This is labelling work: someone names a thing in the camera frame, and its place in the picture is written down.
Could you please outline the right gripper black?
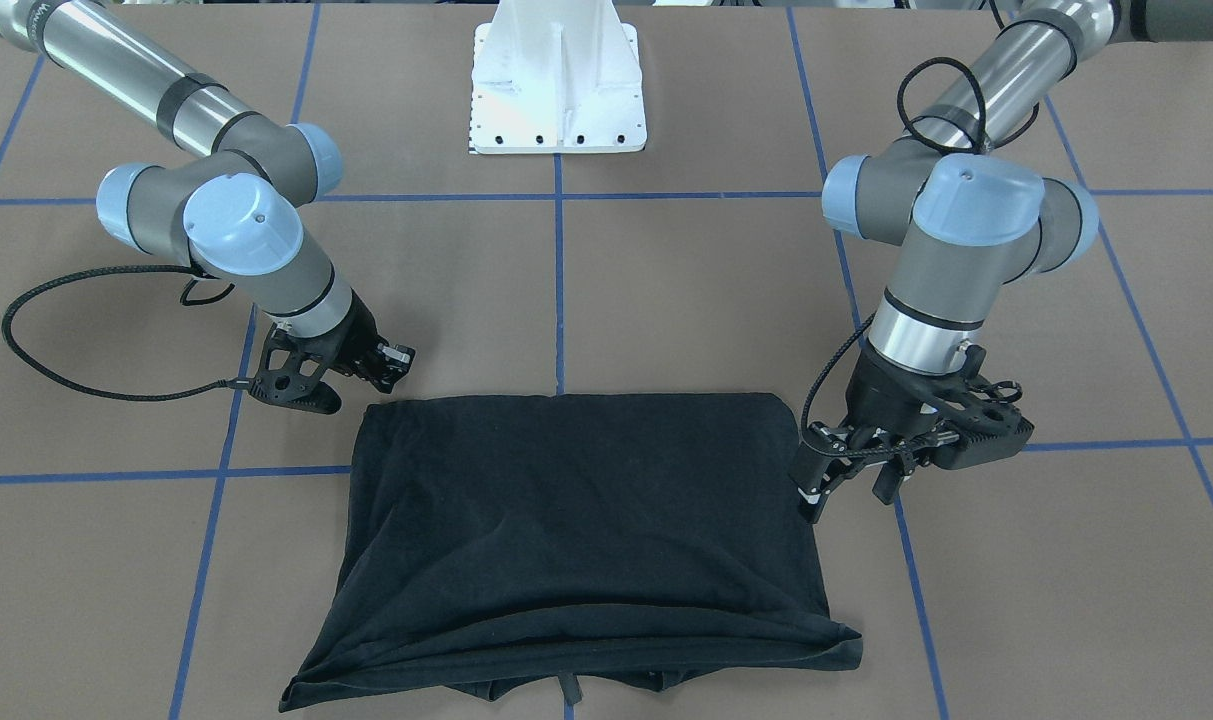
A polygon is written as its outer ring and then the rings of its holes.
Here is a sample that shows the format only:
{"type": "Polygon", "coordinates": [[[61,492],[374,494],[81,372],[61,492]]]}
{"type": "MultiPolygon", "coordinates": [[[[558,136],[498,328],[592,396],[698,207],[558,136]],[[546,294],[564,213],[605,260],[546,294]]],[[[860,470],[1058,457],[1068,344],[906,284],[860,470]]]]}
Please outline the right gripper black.
{"type": "Polygon", "coordinates": [[[351,309],[335,328],[306,341],[306,358],[324,368],[372,384],[377,392],[394,392],[410,372],[417,352],[408,345],[388,345],[378,335],[368,305],[353,293],[351,309]]]}

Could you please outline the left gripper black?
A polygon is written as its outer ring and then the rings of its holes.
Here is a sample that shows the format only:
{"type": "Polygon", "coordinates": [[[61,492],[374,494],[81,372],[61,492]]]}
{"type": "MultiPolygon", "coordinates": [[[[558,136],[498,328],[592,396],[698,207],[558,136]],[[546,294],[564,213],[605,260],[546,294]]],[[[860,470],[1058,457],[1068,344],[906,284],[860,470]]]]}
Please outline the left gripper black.
{"type": "Polygon", "coordinates": [[[959,411],[946,408],[961,392],[962,370],[922,375],[862,348],[845,389],[844,419],[835,428],[807,421],[805,439],[795,451],[790,479],[802,497],[801,516],[815,525],[836,488],[875,462],[884,464],[872,492],[882,505],[893,505],[915,462],[930,462],[936,448],[961,442],[952,423],[959,411]]]}

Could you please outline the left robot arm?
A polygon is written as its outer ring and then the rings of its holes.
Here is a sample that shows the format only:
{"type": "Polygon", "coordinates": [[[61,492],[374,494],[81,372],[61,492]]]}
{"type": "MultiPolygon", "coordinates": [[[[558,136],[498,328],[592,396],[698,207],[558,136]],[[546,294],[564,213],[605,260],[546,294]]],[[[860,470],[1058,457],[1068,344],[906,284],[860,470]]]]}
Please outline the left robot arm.
{"type": "Polygon", "coordinates": [[[1114,44],[1213,42],[1213,1],[1026,1],[932,105],[900,114],[902,136],[877,156],[848,156],[821,193],[835,232],[889,242],[896,265],[858,347],[845,416],[803,416],[790,478],[816,522],[839,484],[877,468],[889,505],[919,468],[1004,461],[1033,424],[1023,388],[989,381],[978,342],[1009,282],[1081,258],[1098,238],[1086,188],[996,156],[1058,82],[1114,44]]]}

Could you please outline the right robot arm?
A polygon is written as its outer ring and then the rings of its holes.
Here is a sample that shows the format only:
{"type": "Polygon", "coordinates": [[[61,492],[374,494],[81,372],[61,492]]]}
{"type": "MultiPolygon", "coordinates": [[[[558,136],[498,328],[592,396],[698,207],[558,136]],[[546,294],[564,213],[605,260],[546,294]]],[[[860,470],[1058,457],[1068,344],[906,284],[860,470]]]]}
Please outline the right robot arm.
{"type": "Polygon", "coordinates": [[[383,395],[410,372],[412,348],[378,333],[300,218],[344,175],[321,127],[273,122],[98,1],[0,1],[0,38],[84,78],[194,156],[180,168],[109,170],[95,208],[109,236],[153,256],[153,272],[226,282],[266,314],[258,368],[216,388],[332,415],[341,401],[328,372],[383,395]]]}

